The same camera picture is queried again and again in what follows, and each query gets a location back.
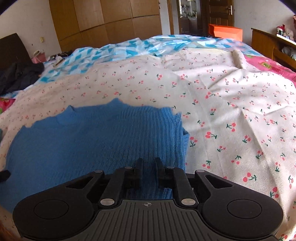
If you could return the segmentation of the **blue white patterned blanket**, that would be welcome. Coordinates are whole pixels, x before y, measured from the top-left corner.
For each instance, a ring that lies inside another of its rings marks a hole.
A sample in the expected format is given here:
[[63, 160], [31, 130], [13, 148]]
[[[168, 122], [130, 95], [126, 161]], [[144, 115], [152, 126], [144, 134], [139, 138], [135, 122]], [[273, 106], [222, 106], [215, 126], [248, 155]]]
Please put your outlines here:
[[214, 48], [231, 51], [240, 50], [245, 55], [261, 56], [244, 42], [234, 39], [199, 37], [191, 35], [158, 35], [146, 40], [135, 38], [118, 44], [108, 44], [101, 48], [83, 47], [65, 58], [55, 66], [56, 60], [44, 63], [44, 72], [35, 85], [52, 82], [64, 75], [87, 72], [95, 63], [125, 60], [140, 55], [162, 57], [186, 48]]

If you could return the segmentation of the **orange box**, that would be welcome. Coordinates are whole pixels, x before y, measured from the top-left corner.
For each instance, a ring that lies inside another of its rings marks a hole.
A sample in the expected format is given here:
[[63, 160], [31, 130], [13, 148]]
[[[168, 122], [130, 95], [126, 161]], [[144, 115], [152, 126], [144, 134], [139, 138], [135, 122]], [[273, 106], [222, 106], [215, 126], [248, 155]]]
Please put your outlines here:
[[217, 38], [229, 38], [242, 42], [243, 39], [243, 29], [223, 26], [223, 25], [208, 25], [209, 35]]

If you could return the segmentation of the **pink cartoon print quilt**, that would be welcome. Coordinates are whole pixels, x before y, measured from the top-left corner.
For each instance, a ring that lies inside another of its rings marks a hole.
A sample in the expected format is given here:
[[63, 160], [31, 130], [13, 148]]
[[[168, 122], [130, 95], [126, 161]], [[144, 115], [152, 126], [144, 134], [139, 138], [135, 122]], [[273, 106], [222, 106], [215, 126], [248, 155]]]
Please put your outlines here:
[[270, 71], [287, 78], [295, 85], [296, 73], [267, 57], [244, 55], [246, 61], [261, 71]]

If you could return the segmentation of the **wooden door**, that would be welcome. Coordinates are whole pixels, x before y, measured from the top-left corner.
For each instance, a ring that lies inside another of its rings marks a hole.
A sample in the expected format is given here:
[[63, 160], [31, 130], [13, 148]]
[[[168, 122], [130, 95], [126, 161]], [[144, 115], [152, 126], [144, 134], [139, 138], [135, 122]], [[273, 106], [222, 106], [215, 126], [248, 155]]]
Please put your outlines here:
[[203, 34], [209, 35], [209, 24], [234, 27], [233, 0], [200, 1]]

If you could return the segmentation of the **pink bag on nightstand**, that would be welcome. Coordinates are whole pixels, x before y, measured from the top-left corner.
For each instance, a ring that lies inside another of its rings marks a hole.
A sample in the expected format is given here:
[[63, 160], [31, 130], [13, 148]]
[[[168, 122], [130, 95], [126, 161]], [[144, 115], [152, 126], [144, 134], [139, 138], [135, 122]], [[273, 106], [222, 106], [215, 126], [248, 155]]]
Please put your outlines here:
[[42, 52], [40, 50], [35, 51], [34, 52], [34, 56], [31, 59], [31, 61], [34, 64], [46, 62], [47, 61], [47, 58], [46, 58], [45, 52]]

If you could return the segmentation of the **dark navy clothes pile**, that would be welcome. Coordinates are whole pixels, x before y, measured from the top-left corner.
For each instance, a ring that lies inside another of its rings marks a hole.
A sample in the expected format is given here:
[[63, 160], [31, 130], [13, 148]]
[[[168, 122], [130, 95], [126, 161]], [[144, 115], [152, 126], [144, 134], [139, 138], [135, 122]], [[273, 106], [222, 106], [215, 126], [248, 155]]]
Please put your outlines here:
[[1, 71], [1, 95], [24, 90], [34, 84], [44, 72], [41, 63], [13, 63], [8, 69]]

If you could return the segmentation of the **blue knit sweater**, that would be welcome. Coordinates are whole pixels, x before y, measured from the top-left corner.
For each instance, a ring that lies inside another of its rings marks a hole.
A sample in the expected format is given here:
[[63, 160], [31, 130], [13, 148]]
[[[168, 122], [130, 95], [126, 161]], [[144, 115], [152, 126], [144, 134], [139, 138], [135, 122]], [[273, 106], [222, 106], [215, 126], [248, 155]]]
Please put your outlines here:
[[11, 142], [1, 184], [1, 206], [12, 211], [27, 196], [96, 170], [106, 174], [143, 159], [142, 187], [133, 199], [168, 199], [156, 184], [155, 158], [185, 168], [189, 133], [170, 108], [103, 105], [67, 107], [61, 114], [23, 126]]

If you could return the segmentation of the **white cherry print bedsheet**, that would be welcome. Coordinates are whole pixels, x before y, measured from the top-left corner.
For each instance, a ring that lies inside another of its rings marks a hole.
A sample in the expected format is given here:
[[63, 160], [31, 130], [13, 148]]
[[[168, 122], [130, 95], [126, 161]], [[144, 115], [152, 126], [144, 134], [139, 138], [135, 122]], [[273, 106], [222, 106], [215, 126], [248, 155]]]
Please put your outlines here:
[[295, 240], [295, 86], [238, 50], [186, 49], [50, 70], [1, 114], [1, 167], [22, 126], [114, 98], [181, 113], [190, 133], [186, 170], [206, 169], [269, 195], [284, 212], [278, 238]]

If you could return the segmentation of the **wooden side cabinet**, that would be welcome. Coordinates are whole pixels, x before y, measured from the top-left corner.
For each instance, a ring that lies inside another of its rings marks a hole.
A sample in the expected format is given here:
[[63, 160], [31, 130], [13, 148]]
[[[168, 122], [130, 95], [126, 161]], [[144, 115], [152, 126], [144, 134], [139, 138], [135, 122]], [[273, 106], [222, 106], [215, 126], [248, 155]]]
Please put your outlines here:
[[295, 60], [282, 51], [284, 47], [290, 47], [295, 51], [294, 43], [268, 32], [252, 28], [251, 47], [260, 54], [295, 72]]

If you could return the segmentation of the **wooden wardrobe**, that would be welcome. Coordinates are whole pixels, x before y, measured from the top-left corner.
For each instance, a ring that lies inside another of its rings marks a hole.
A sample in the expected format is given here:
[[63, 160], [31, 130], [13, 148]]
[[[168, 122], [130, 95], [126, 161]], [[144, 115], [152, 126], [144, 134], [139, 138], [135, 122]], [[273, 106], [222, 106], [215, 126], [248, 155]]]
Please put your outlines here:
[[162, 34], [158, 1], [51, 0], [49, 5], [63, 52]]

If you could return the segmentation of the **dark brown headboard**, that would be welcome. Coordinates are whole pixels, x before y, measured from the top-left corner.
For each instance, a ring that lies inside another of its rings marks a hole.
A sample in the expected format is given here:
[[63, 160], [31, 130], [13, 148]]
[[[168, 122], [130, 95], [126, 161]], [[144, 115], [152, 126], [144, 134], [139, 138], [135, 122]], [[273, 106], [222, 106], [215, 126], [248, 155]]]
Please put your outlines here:
[[27, 49], [17, 33], [0, 39], [0, 70], [6, 70], [15, 62], [32, 62]]

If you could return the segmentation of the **plush toys on cabinet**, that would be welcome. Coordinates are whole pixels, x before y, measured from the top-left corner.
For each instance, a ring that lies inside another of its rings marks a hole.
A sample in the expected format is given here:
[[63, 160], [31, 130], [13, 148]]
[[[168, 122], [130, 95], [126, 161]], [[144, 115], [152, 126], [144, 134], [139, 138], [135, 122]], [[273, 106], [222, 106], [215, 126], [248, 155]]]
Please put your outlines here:
[[294, 33], [291, 29], [287, 28], [285, 25], [276, 27], [276, 34], [281, 35], [291, 41], [294, 41]]

